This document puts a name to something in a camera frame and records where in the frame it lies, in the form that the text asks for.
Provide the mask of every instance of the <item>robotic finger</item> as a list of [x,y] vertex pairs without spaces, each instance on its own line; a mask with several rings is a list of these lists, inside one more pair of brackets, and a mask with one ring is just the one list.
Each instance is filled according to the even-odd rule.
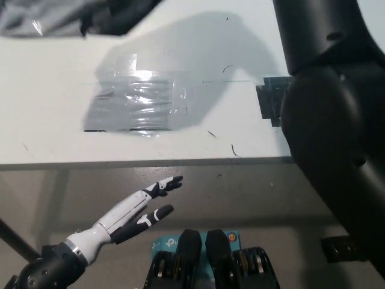
[[150,214],[145,214],[137,220],[129,222],[120,229],[116,230],[113,234],[111,234],[111,240],[113,243],[118,245],[128,239],[131,239],[132,237],[147,230],[149,227],[155,225],[164,217],[167,217],[172,211],[174,211],[174,207],[166,205],[156,209]]

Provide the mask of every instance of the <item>debris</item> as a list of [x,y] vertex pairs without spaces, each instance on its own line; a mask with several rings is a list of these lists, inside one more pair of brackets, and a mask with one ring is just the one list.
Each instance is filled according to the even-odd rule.
[[213,134],[212,132],[210,131],[207,131],[210,135],[212,135],[213,137],[217,138],[217,136],[215,134]]
[[228,65],[228,66],[226,66],[224,69],[223,69],[223,71],[222,71],[222,73],[224,73],[224,71],[226,70],[226,68],[229,68],[229,67],[232,67],[232,66],[234,66],[234,65]]
[[239,156],[239,155],[237,155],[237,154],[235,153],[233,144],[231,144],[231,148],[232,148],[232,150],[233,150],[233,154],[234,154],[234,156],[236,156],[236,157],[240,158],[240,156]]

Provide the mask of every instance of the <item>clear plastic tape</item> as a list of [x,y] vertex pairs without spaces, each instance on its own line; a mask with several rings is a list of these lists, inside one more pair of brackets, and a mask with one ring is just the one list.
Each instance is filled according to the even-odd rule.
[[173,131],[188,122],[193,100],[188,74],[135,70],[127,65],[106,75],[85,119],[85,131]]

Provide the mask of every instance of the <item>white robotic hand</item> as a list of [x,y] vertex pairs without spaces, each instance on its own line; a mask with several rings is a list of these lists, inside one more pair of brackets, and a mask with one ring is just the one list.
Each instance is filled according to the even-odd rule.
[[156,222],[169,215],[173,206],[166,205],[150,214],[133,220],[156,197],[164,197],[168,191],[182,186],[182,176],[171,177],[128,196],[101,217],[92,228],[67,237],[65,244],[77,254],[85,266],[95,262],[105,244],[120,244],[145,231]]

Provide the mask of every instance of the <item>black metal pole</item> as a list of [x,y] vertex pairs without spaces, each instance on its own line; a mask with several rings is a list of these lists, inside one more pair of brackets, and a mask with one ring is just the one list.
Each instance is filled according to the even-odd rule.
[[0,238],[28,262],[41,258],[40,254],[0,219]]

